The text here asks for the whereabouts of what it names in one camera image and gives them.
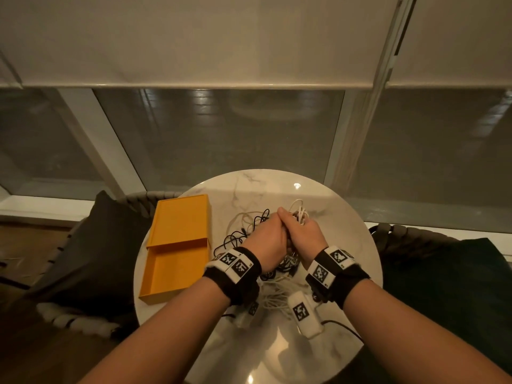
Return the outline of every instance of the person's right arm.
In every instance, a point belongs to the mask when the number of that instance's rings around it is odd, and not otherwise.
[[[307,269],[328,245],[318,224],[304,225],[283,208],[278,215]],[[357,283],[342,309],[382,366],[399,382],[512,383],[478,350],[389,295],[369,279]]]

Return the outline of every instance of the gray cushion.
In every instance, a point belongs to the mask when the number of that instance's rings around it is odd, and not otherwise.
[[[107,319],[132,312],[133,271],[150,226],[151,219],[100,192],[89,217],[26,297]]]

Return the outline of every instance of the open yellow box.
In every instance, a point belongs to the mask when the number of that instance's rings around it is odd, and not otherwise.
[[[203,275],[210,254],[210,215],[207,194],[158,202],[139,294],[143,302],[167,302]]]

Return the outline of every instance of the marble table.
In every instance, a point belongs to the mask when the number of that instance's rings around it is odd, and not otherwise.
[[[237,213],[267,208],[272,213],[279,206],[288,208],[300,198],[322,228],[327,242],[351,253],[374,282],[382,286],[381,262],[367,227],[347,202],[322,184],[285,171],[253,169],[211,178],[183,196],[202,193],[208,194],[211,203],[212,247],[220,245],[227,233],[240,227],[237,221],[232,222]],[[134,273],[135,310],[141,324],[164,305],[149,306],[138,299],[147,256],[146,242],[147,236]],[[300,266],[295,277],[304,278],[305,273]],[[334,303],[320,305],[318,313],[322,319],[334,319],[353,328]],[[186,381],[190,384],[321,383],[342,370],[361,347],[358,339],[334,323],[325,324],[322,334],[307,340],[295,323],[279,312],[268,312],[262,323],[250,330],[234,328],[222,318]]]

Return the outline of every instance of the person's left hand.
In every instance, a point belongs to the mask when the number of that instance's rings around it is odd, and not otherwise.
[[[263,273],[274,271],[286,255],[286,230],[279,216],[272,213],[241,246],[258,258]]]

